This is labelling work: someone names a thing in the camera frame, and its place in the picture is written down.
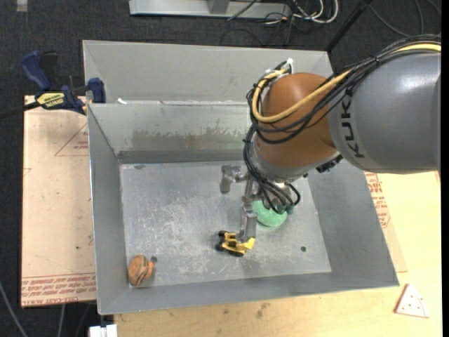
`cardboard sheet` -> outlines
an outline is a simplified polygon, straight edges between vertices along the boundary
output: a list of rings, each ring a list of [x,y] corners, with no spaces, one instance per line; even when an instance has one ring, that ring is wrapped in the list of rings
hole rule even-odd
[[[21,305],[96,299],[85,116],[25,113]]]

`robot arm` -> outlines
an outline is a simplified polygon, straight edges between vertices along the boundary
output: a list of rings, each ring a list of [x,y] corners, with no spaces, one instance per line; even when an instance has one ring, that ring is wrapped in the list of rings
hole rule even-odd
[[[433,35],[400,40],[329,79],[292,74],[290,61],[266,73],[247,95],[242,229],[222,232],[218,249],[243,255],[254,244],[254,201],[291,213],[300,201],[291,183],[343,158],[365,171],[441,173],[440,94],[441,37]]]

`gray metal tray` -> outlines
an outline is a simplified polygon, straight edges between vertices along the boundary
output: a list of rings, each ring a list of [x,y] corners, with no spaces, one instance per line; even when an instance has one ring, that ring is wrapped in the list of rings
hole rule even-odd
[[[134,48],[129,45],[124,44],[128,53]],[[139,54],[149,55],[158,47],[137,45]],[[92,53],[98,46],[100,57]],[[120,45],[95,42],[88,46],[87,62],[105,58],[102,54],[108,46],[113,48],[111,54],[120,51]],[[173,48],[193,53],[198,47]],[[156,51],[164,49],[170,53],[170,46]],[[245,56],[253,53],[258,58],[267,52],[268,60],[276,52],[244,50]],[[239,55],[233,56],[235,49],[229,52],[231,65],[242,63]],[[295,58],[295,53],[304,57],[304,51],[288,55]],[[183,60],[178,65],[188,63]],[[320,64],[312,58],[309,68]],[[218,76],[227,79],[226,71],[232,70],[217,66]],[[246,67],[256,75],[257,66]],[[104,73],[105,68],[99,64],[87,70]],[[109,83],[107,74],[97,77]],[[198,85],[212,90],[213,81]],[[213,100],[209,95],[181,102],[185,95],[175,83],[172,100],[159,101],[151,89],[146,99],[126,98],[115,88],[132,91],[132,86],[120,86],[114,80],[108,88],[111,102],[88,109],[100,314],[398,284],[365,176],[345,162],[329,173],[312,171],[308,179],[298,180],[302,201],[294,214],[280,227],[259,225],[255,248],[244,257],[216,251],[219,230],[239,229],[244,186],[233,184],[231,192],[222,195],[219,182],[223,164],[245,166],[241,159],[242,139],[249,127],[243,102],[246,92],[234,101]],[[239,93],[243,90],[232,86]],[[112,103],[118,96],[127,104]],[[139,253],[156,256],[158,263],[152,278],[135,288],[128,283],[126,271],[129,260]]]

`clamp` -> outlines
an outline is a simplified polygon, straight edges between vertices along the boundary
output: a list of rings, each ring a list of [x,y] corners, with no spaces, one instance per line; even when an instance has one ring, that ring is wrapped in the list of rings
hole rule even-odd
[[[20,66],[23,72],[28,79],[34,81],[40,88],[34,96],[34,103],[25,105],[23,110],[40,106],[46,110],[62,109],[86,114],[86,104],[76,95],[87,91],[90,91],[92,96],[87,103],[106,102],[104,84],[97,77],[90,79],[87,85],[80,88],[73,89],[68,85],[63,85],[59,89],[52,89],[51,79],[54,78],[54,67],[57,59],[56,53],[40,54],[39,51],[32,51],[22,59]]]

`brown object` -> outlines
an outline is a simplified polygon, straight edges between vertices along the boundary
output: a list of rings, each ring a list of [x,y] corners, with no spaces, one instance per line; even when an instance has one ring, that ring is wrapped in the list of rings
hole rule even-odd
[[[129,282],[133,286],[139,286],[143,279],[149,279],[156,262],[157,258],[154,256],[152,256],[151,260],[148,260],[144,255],[134,257],[128,266]]]
[[[262,101],[261,110],[263,115],[273,116],[288,109],[290,106],[293,106],[308,96],[313,90],[317,89],[325,80],[326,78],[322,76],[308,73],[292,74],[279,79],[273,84],[269,93]],[[274,123],[274,125],[280,128],[297,121],[309,113],[326,93],[327,91],[324,91],[322,94],[319,94],[315,99],[301,106],[289,117]],[[327,111],[328,106],[325,106],[311,119],[309,125],[316,123]],[[269,124],[260,125],[265,128],[272,127]],[[270,140],[278,140],[288,135],[284,132],[262,134]],[[303,132],[293,139],[278,145],[265,143],[256,137],[256,147],[259,155],[266,162],[286,168],[301,167],[320,162],[337,151],[330,137],[327,117],[324,117],[311,128],[303,130]]]

